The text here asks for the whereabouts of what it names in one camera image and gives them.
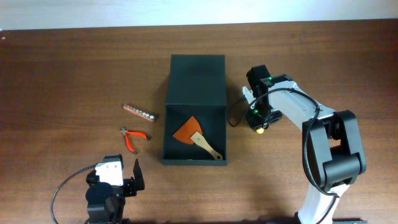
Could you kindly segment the yellow black ratchet screwdriver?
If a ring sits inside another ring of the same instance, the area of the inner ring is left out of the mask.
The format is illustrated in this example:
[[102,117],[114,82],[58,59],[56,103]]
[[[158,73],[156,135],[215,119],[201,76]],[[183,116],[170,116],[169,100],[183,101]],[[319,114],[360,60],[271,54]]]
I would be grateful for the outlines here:
[[256,132],[257,132],[258,134],[262,134],[264,131],[265,131],[264,128],[258,128],[258,129],[256,129]]

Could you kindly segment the orange scraper with tan handle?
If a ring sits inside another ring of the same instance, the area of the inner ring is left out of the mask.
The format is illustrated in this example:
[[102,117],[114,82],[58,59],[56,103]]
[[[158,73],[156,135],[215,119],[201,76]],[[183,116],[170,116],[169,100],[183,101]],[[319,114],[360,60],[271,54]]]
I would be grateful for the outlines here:
[[214,150],[203,136],[201,126],[194,116],[191,116],[172,136],[184,144],[196,144],[216,161],[223,160],[223,156]]

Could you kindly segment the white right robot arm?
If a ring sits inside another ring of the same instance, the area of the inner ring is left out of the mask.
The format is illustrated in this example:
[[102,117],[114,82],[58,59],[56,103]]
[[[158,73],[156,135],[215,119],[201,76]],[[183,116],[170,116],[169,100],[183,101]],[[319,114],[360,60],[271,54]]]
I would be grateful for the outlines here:
[[332,223],[342,195],[366,171],[358,120],[350,110],[336,111],[314,100],[293,79],[271,76],[265,65],[246,74],[244,115],[251,129],[263,132],[286,116],[302,132],[302,165],[309,181],[294,223]]

